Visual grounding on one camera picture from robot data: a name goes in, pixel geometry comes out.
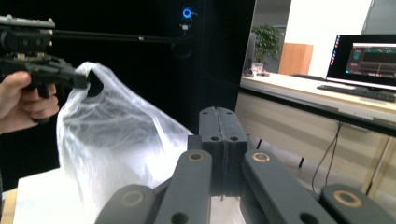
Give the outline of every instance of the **black cable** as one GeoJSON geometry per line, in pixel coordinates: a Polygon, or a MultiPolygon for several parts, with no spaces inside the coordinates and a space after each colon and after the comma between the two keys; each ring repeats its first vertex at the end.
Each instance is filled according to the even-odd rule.
{"type": "Polygon", "coordinates": [[[317,169],[316,169],[316,171],[315,171],[315,173],[314,173],[314,177],[312,177],[311,187],[312,187],[312,191],[314,191],[314,193],[315,193],[314,182],[315,182],[315,178],[316,178],[316,176],[317,176],[319,167],[320,167],[320,165],[323,163],[324,159],[326,158],[327,153],[329,152],[330,148],[332,147],[332,145],[333,145],[334,143],[335,143],[335,145],[334,145],[334,150],[333,150],[333,151],[335,151],[335,146],[336,146],[336,142],[338,141],[338,134],[340,133],[341,125],[342,125],[342,122],[339,121],[339,122],[338,122],[337,133],[335,134],[335,137],[334,137],[334,139],[332,140],[332,142],[331,142],[331,143],[329,144],[329,146],[327,147],[327,149],[326,149],[326,151],[325,151],[325,153],[324,153],[322,159],[320,160],[320,162],[319,162],[319,164],[318,164],[318,167],[317,167],[317,169]]]}
{"type": "Polygon", "coordinates": [[[327,170],[326,181],[325,181],[324,186],[327,186],[327,180],[329,179],[329,173],[330,173],[330,170],[332,169],[332,161],[334,160],[335,149],[337,148],[338,134],[340,133],[340,129],[341,129],[341,126],[342,126],[342,125],[343,125],[342,122],[340,122],[340,123],[338,124],[337,135],[336,135],[336,137],[335,137],[334,147],[332,148],[332,159],[330,160],[329,169],[327,170]]]}

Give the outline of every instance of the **computer monitor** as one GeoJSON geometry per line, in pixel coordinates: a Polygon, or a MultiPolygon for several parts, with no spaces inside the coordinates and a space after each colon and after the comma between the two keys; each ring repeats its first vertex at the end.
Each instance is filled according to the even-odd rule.
{"type": "Polygon", "coordinates": [[[326,79],[396,91],[396,35],[338,35],[326,79]]]}

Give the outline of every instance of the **black robotic claw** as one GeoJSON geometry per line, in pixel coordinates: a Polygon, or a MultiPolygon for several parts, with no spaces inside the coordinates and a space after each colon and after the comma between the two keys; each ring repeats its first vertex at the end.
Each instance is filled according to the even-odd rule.
{"type": "Polygon", "coordinates": [[[28,89],[38,89],[39,96],[49,98],[49,84],[66,88],[86,89],[87,78],[75,72],[75,69],[63,59],[50,55],[31,60],[18,60],[12,55],[0,59],[2,78],[17,71],[26,71],[32,76],[28,89]]]}

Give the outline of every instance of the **finger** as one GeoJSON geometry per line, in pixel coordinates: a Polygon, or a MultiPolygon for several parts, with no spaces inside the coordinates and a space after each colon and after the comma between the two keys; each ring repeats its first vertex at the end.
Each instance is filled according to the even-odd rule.
{"type": "Polygon", "coordinates": [[[0,85],[0,96],[13,96],[24,87],[27,87],[31,81],[32,78],[26,72],[16,72],[8,75],[0,85]]]}
{"type": "Polygon", "coordinates": [[[54,116],[58,112],[59,112],[59,106],[56,105],[56,106],[53,106],[50,108],[46,108],[44,110],[32,112],[32,113],[30,113],[30,117],[32,119],[46,119],[46,118],[54,116]]]}
{"type": "Polygon", "coordinates": [[[37,101],[29,101],[23,103],[23,110],[27,112],[39,112],[47,108],[51,108],[58,105],[58,98],[56,96],[51,96],[49,99],[41,99],[37,101]]]}
{"type": "MultiPolygon", "coordinates": [[[[56,94],[56,87],[55,84],[49,84],[49,96],[56,94]]],[[[33,90],[24,91],[22,94],[22,100],[24,101],[37,101],[43,99],[41,96],[38,95],[38,89],[35,88],[33,90]]]]}

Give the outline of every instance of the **black panel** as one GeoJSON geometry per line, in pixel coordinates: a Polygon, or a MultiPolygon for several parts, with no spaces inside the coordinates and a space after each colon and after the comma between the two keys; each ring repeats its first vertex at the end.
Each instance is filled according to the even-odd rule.
{"type": "MultiPolygon", "coordinates": [[[[56,30],[125,35],[180,36],[181,9],[191,7],[188,46],[53,39],[48,53],[73,66],[90,61],[109,67],[131,90],[194,133],[199,111],[234,111],[255,0],[0,1],[0,15],[46,20],[56,30]]],[[[59,96],[64,104],[66,96],[59,96]]],[[[59,166],[56,118],[45,126],[0,136],[5,189],[18,178],[59,166]]]]}

